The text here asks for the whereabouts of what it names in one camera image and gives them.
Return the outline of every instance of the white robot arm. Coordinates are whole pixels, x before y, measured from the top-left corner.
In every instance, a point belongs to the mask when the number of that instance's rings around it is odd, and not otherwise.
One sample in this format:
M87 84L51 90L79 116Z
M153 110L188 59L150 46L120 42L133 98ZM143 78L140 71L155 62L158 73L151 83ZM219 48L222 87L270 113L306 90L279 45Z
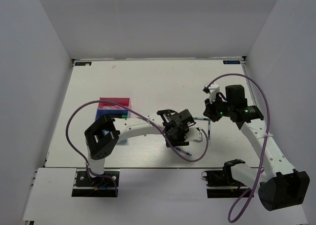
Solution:
M199 128L192 127L195 122L188 110L180 113L162 110L147 117L165 132L174 147L189 145L190 141L202 142L202 134ZM102 115L85 131L91 171L99 175L104 173L105 158L111 154L116 143L150 134L160 134L160 132L142 119L113 119L110 115Z
M213 122L223 116L229 117L246 136L260 158L266 123L256 106L248 106L242 85L226 87L226 97L220 92L217 84L208 84L204 92L210 96L205 100L204 116ZM260 175L256 193L264 207L271 211L303 203L309 176L305 171L298 172L285 158L272 135L268 140L263 157L264 174ZM223 180L229 184L242 182L252 188L257 177L257 170L250 168L244 161L235 159L226 162L223 167Z

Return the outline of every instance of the white table surface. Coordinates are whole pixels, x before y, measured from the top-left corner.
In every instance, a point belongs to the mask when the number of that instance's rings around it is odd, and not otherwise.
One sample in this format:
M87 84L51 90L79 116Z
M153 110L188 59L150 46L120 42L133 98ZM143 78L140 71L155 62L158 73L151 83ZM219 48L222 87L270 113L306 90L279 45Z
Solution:
M66 123L80 105L99 97L128 97L132 109L148 115L158 110L189 109L192 116L202 117L204 100L202 89L215 77L226 73L243 73L241 65L224 65L220 60L130 60L95 61L91 66L74 66L65 101L59 116L46 167L84 167L83 159L68 145L65 138ZM217 81L221 91L225 86L242 84L248 104L252 104L246 80L229 76ZM97 104L81 110L70 126L70 138L87 155L84 131L93 123ZM207 130L207 122L199 123ZM199 157L205 147L191 143L183 147ZM248 140L228 118L211 124L211 141L204 159L188 163L178 158L165 146L160 135L136 137L125 145L116 145L106 158L107 168L215 168L224 162L240 158L256 167L259 159Z
M209 199L202 169L121 169L118 198L71 197L75 168L40 168L23 220L35 225L229 225L234 198ZM244 205L242 199L233 211ZM301 205L267 211L258 195L236 225L306 224Z

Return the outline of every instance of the purple cable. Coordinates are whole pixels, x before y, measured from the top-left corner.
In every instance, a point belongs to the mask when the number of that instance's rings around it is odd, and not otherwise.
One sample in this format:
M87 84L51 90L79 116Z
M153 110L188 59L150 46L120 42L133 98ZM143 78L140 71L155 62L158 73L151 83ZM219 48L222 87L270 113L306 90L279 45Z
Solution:
M230 223L235 223L242 215L243 213L245 212L245 210L247 209L251 199L252 199L252 196L253 194L255 193L255 190L257 188L257 185L258 185L258 182L259 182L259 178L260 178L260 174L262 173L262 164L263 164L263 158L264 158L264 155L265 155L265 150L266 150L266 146L267 146L267 141L268 141L268 133L269 133L269 129L270 129L270 109L269 109L269 104L268 104L268 100L266 98L266 95L264 94L263 90L261 89L261 87L256 83L256 81L254 81L252 78L246 76L246 75L242 75L242 74L225 74L225 75L221 75L217 78L215 78L214 80L211 81L210 84L208 84L208 86L206 88L209 88L209 86L211 84L213 84L216 80L222 78L222 77L226 77L226 76L232 76L232 75L235 75L235 76L241 76L241 77L244 77L248 80L250 80L251 82L254 83L254 85L257 86L257 88L259 89L260 93L262 94L262 97L265 101L265 104L266 104L266 108L267 108L267 129L266 129L266 136L264 137L264 140L263 140L263 145L262 145L262 150L261 150L261 154L260 154L260 162L259 162L259 168L258 168L258 172L257 172L257 176L256 176L256 179L255 179L255 182L253 184L253 187L252 189L248 188L245 190L245 192L233 203L232 207L230 208L229 210L229 213L228 213L228 221ZM239 212L239 214L234 218L234 219L231 219L231 215L232 215L232 211L234 209L234 207L236 206L236 204L241 200L241 198L244 197L244 195L246 193L248 193L249 191L250 192L250 195L249 197L247 198L247 201L246 203L244 204L243 208L241 209L241 211Z
M111 101L105 101L105 100L95 100L95 101L91 101L91 102L88 102L88 103L85 103L83 105L81 105L80 107L78 107L74 113L70 116L68 122L67 122L67 125L66 125L66 139L67 139L67 142L69 143L69 145L77 152L81 155L81 157L84 158L85 160L85 163L88 165L89 162L88 162L88 159L87 157L82 153L80 152L75 146L74 144L71 142L70 138L69 138L69 126L70 126L70 123L71 121L73 120L73 118L75 117L75 115L84 107L88 106L88 105L91 105L91 104L94 104L94 103L109 103L109 104L113 104L113 105L116 105L116 106L119 106L125 110L128 110L130 111L131 113L137 115L140 119L144 120L144 121L147 121L149 122L153 127L155 127L161 134L162 136L166 139L166 142L167 144L170 146L170 148L180 157L182 158L183 160L187 161L187 162L197 162L199 160L201 160L206 152L207 152L207 149L208 149L208 137L206 135L206 132L201 129L201 131L203 132L204 136L205 136L205 139L206 139L206 146L205 146L205 150L203 152L203 154L201 155L201 157L197 158L197 159L187 159L185 158L184 156L182 156L171 144L171 142L168 140L168 138L166 137L166 135L164 134L164 132L159 128L159 126L157 126L154 122L152 122L151 120L147 119L146 117L144 117L143 115L140 115L139 113L133 111L132 109L129 109L128 107L124 106L124 105L121 105L121 104L118 104L118 103L115 103L115 102L111 102ZM106 175L99 175L99 174L95 174L94 172L91 171L91 169L88 167L88 171L91 175L93 176L96 176L96 177L101 177L101 178L108 178L110 179L113 183L114 183L114 187L115 187L115 194L116 194L116 197L118 196L118 188L117 188L117 184L115 183L115 181L112 179L112 177L110 176L106 176Z

